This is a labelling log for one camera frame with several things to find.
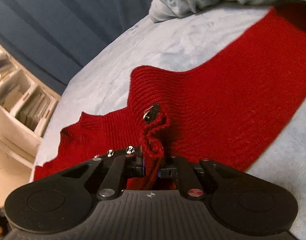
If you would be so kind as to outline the red knit sweater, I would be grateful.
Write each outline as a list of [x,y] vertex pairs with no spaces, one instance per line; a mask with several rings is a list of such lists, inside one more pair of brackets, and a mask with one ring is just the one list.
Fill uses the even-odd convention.
[[57,157],[37,167],[40,180],[108,150],[139,146],[145,176],[130,190],[152,189],[169,154],[249,168],[306,97],[306,3],[275,7],[204,64],[172,72],[140,66],[127,106],[82,113],[61,131]]

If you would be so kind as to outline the white shelf unit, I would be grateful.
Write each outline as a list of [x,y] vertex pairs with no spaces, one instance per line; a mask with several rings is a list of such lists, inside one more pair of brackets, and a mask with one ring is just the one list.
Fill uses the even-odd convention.
[[60,95],[0,45],[0,148],[33,168]]

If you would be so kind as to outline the dark blue curtain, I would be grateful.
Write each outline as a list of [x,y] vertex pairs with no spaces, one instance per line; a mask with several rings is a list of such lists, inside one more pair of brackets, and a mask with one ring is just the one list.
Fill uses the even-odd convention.
[[62,94],[69,81],[148,14],[152,0],[0,0],[0,44]]

